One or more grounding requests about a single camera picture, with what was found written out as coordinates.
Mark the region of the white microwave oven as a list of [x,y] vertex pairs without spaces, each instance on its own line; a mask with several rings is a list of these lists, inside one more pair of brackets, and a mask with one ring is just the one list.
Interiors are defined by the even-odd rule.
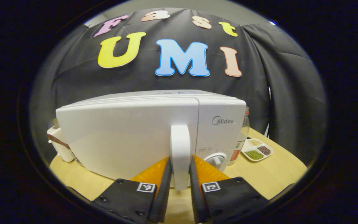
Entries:
[[192,156],[223,171],[242,128],[246,102],[201,90],[126,92],[56,109],[66,143],[88,170],[131,179],[170,157],[176,190],[189,186]]

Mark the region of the clear bottle with red label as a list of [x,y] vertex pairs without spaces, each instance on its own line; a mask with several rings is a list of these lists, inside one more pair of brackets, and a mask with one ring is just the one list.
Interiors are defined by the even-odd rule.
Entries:
[[239,136],[237,138],[237,143],[234,149],[234,152],[232,154],[232,157],[228,163],[228,166],[234,165],[235,161],[237,160],[240,151],[242,150],[246,139],[248,137],[249,134],[249,130],[250,130],[250,120],[249,120],[249,114],[250,114],[250,108],[248,106],[246,106],[246,110],[245,110],[245,115],[243,118],[243,124],[242,124],[242,128],[240,130]]

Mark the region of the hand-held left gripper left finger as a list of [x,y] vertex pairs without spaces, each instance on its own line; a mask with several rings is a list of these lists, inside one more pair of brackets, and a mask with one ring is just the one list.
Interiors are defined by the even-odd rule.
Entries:
[[172,165],[167,157],[130,180],[115,180],[93,203],[135,224],[164,222],[171,178]]

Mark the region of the white divided dish of beans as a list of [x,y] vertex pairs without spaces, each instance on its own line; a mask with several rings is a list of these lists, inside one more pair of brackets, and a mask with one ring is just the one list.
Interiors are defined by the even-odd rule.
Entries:
[[259,162],[273,155],[274,150],[268,144],[255,138],[246,139],[241,154],[251,162]]

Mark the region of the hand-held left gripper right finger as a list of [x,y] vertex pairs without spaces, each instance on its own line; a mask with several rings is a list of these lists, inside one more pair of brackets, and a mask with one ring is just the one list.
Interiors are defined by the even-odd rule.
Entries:
[[198,156],[192,156],[189,174],[195,223],[244,223],[268,203],[243,177],[230,178]]

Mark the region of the black backdrop cloth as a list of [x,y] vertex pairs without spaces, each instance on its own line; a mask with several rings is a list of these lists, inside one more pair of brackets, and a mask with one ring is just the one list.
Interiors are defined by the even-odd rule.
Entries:
[[[172,39],[185,52],[207,45],[207,77],[156,75],[157,41]],[[250,108],[250,127],[287,149],[307,167],[321,152],[327,129],[327,98],[312,59],[272,23],[239,25],[180,8],[153,8],[82,25],[51,51],[34,80],[30,130],[47,163],[55,110],[97,96],[148,90],[198,89],[234,96]]]

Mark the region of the white toaster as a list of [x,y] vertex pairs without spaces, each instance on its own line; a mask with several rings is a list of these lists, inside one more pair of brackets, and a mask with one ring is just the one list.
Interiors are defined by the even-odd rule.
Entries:
[[[60,139],[61,141],[63,141],[64,143],[67,143],[65,138],[64,138],[64,136],[63,136],[63,133],[62,133],[60,127],[53,126],[53,127],[49,128],[47,130],[47,137],[48,137],[48,134],[51,134],[51,135],[55,136],[56,138]],[[72,162],[74,160],[74,155],[73,155],[71,149],[67,149],[66,147],[64,147],[64,146],[62,146],[60,144],[51,142],[50,140],[48,140],[48,143],[51,143],[53,145],[53,147],[56,150],[57,154],[65,162]]]

